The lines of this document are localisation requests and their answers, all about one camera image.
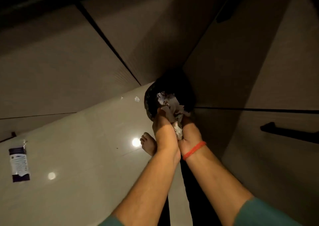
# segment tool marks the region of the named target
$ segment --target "person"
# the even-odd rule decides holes
[[[158,109],[153,121],[156,140],[148,133],[141,138],[152,159],[100,226],[170,225],[167,195],[179,162],[193,225],[300,225],[254,197],[209,150],[188,117],[182,126],[183,139],[177,141],[165,112]]]

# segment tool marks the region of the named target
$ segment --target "white paper piece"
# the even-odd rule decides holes
[[[158,102],[163,105],[161,109],[166,112],[166,118],[170,123],[173,123],[172,125],[177,139],[181,140],[183,138],[181,120],[184,115],[189,117],[190,113],[184,111],[184,106],[179,104],[177,98],[173,94],[161,92],[157,94],[157,99]]]
[[[28,162],[25,154],[10,155],[10,164],[12,168],[12,175],[24,176],[29,174]]]

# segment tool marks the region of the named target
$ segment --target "drawer handle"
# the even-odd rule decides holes
[[[294,129],[285,129],[276,127],[274,122],[270,122],[260,127],[261,131],[268,132],[275,135],[282,135],[302,141],[308,141],[319,144],[319,132],[310,133],[304,131],[298,131]]]

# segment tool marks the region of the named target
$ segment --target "black pants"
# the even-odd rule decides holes
[[[209,203],[206,195],[183,159],[181,159],[181,173],[183,175],[185,191],[189,202],[189,209],[192,215],[193,225],[221,225],[214,208]],[[171,225],[168,197],[166,198],[166,202],[159,219],[159,226]]]

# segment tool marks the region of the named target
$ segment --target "crumpled paper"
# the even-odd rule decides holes
[[[175,95],[160,92],[157,94],[158,102],[163,106],[161,109],[166,112],[166,118],[172,123],[178,140],[183,138],[181,129],[181,120],[184,115],[190,116],[190,113],[184,110],[184,105],[181,105]]]

